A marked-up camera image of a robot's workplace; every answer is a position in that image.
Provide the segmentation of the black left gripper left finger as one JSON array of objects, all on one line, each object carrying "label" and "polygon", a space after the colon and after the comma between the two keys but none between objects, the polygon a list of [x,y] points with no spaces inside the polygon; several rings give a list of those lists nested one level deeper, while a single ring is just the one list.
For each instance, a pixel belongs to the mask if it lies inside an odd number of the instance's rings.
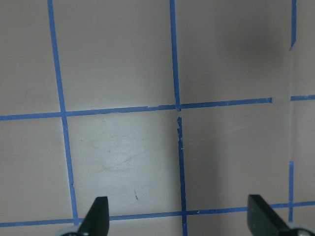
[{"label": "black left gripper left finger", "polygon": [[108,232],[108,198],[96,197],[76,234],[78,236],[107,236]]}]

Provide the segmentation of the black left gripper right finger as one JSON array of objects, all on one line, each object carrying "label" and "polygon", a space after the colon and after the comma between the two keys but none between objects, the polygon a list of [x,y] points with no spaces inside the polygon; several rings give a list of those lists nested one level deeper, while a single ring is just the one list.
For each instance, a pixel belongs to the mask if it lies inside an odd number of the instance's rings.
[{"label": "black left gripper right finger", "polygon": [[290,236],[290,227],[257,194],[248,195],[247,226],[252,236]]}]

